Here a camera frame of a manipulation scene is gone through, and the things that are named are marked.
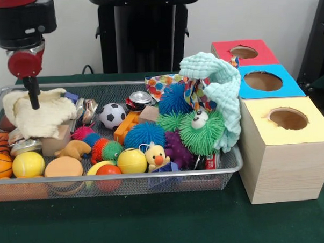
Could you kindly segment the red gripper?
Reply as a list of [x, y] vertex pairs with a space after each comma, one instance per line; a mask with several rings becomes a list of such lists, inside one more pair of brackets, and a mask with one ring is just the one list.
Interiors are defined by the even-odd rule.
[[22, 78], [24, 87], [28, 90], [32, 109], [40, 108], [38, 96], [40, 88], [36, 76], [42, 71], [44, 47], [7, 51], [8, 70], [17, 78]]

